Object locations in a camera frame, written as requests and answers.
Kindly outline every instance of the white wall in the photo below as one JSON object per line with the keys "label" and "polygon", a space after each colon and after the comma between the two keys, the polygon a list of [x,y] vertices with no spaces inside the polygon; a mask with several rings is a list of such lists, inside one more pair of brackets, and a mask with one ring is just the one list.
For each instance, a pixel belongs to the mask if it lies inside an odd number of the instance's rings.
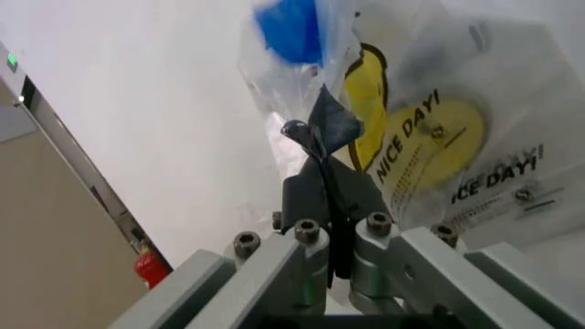
{"label": "white wall", "polygon": [[0,1],[0,40],[173,266],[280,204],[236,61],[248,1]]}

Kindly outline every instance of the black plastic part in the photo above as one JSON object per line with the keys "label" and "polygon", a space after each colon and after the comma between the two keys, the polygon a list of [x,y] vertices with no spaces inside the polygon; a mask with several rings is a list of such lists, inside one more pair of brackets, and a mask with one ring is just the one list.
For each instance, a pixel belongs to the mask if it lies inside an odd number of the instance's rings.
{"label": "black plastic part", "polygon": [[309,157],[301,172],[287,178],[282,190],[282,229],[285,233],[305,218],[319,222],[329,233],[329,285],[333,274],[349,279],[355,226],[370,212],[388,209],[371,177],[335,158],[319,163]]}
{"label": "black plastic part", "polygon": [[259,328],[401,328],[401,329],[459,329],[464,326],[455,318],[437,319],[431,315],[298,315],[266,317]]}

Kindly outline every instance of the plastic bag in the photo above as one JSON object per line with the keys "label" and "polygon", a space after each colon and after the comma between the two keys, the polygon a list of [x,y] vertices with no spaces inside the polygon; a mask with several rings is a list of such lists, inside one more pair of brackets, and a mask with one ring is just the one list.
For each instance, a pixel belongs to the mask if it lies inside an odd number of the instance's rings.
{"label": "plastic bag", "polygon": [[322,64],[283,61],[253,24],[243,37],[240,67],[283,178],[304,155],[274,132],[308,120],[325,85],[363,124],[334,155],[371,175],[402,228],[442,221],[480,246],[584,225],[583,86],[543,22],[473,1],[315,8]]}

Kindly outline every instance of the metal bar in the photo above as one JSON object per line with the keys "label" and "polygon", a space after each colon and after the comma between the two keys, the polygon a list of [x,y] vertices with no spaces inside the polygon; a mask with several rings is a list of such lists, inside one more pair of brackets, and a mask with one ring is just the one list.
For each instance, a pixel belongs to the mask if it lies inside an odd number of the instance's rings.
{"label": "metal bar", "polygon": [[110,329],[183,328],[235,272],[232,261],[198,250]]}
{"label": "metal bar", "polygon": [[466,254],[465,258],[552,326],[585,328],[585,298],[532,264],[511,245],[492,245]]}
{"label": "metal bar", "polygon": [[427,228],[388,239],[361,221],[356,232],[359,255],[378,264],[417,312],[446,307],[469,328],[550,328]]}
{"label": "metal bar", "polygon": [[270,235],[187,328],[254,328],[268,314],[292,314],[304,258],[296,240]]}

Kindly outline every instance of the screw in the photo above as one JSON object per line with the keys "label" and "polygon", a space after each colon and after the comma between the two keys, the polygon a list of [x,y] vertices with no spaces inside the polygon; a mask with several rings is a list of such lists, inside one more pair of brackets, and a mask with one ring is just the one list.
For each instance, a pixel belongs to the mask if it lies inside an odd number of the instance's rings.
{"label": "screw", "polygon": [[386,236],[392,227],[392,217],[383,212],[372,212],[367,218],[368,231],[375,236]]}
{"label": "screw", "polygon": [[431,232],[435,234],[439,239],[443,240],[446,244],[454,248],[457,245],[457,239],[459,236],[453,228],[450,228],[446,224],[435,224],[431,226]]}
{"label": "screw", "polygon": [[445,129],[442,125],[438,125],[431,131],[431,137],[434,139],[440,139],[445,136]]}
{"label": "screw", "polygon": [[302,243],[313,243],[319,238],[319,223],[313,219],[301,219],[295,223],[295,238]]}
{"label": "screw", "polygon": [[275,211],[272,213],[272,228],[280,230],[282,228],[282,211]]}
{"label": "screw", "polygon": [[248,259],[260,246],[260,237],[255,232],[244,231],[234,238],[234,251],[240,258]]}

